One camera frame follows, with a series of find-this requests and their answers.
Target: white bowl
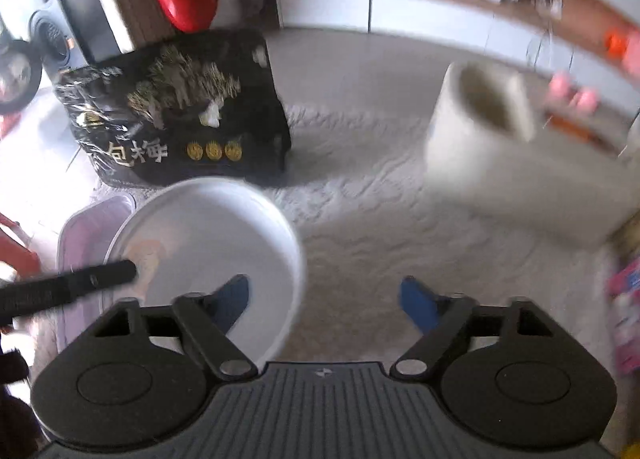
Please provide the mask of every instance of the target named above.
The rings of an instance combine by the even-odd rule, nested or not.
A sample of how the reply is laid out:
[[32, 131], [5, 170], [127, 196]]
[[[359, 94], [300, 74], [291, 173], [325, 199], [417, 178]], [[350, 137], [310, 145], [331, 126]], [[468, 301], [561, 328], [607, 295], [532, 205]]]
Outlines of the white bowl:
[[107, 259], [120, 258], [135, 262], [139, 277], [105, 293], [103, 309], [123, 297], [167, 305], [247, 275], [249, 306], [227, 336], [258, 368], [280, 351], [305, 287], [305, 257], [289, 221], [258, 188], [229, 178], [183, 181], [146, 202], [111, 243]]

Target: black bag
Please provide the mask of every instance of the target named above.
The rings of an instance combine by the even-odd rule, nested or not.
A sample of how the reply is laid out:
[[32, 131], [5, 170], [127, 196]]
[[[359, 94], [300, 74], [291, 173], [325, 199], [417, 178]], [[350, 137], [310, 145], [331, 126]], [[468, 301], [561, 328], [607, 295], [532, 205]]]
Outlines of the black bag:
[[211, 174], [263, 182], [291, 147], [266, 43], [252, 30], [177, 36], [62, 73], [54, 92], [114, 187]]

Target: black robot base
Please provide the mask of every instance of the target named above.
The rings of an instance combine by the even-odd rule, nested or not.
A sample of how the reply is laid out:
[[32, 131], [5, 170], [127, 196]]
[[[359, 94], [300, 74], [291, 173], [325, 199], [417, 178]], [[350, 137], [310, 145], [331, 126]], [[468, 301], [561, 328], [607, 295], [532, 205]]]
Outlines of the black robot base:
[[[407, 277], [430, 326], [379, 363], [257, 367], [211, 321], [211, 297], [117, 303], [32, 392], [41, 459], [607, 459], [607, 371], [530, 301], [486, 307]], [[149, 336], [180, 338], [183, 354]], [[469, 350], [473, 337], [498, 336]]]

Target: carpet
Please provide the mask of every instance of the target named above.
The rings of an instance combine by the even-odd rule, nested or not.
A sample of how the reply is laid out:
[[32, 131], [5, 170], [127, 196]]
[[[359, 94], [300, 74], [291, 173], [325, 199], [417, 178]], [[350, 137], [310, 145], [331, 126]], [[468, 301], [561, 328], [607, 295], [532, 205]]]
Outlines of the carpet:
[[[287, 107], [287, 117], [287, 185], [265, 192], [300, 233], [308, 289], [281, 359], [388, 367], [419, 338], [398, 307], [399, 283], [414, 275], [489, 305], [527, 296], [612, 371], [608, 248], [577, 249], [437, 197], [423, 178], [428, 117], [311, 106]], [[138, 203], [155, 193], [128, 191]], [[101, 185], [96, 199], [111, 193]], [[623, 443], [625, 395], [620, 389], [604, 439], [614, 451]]]

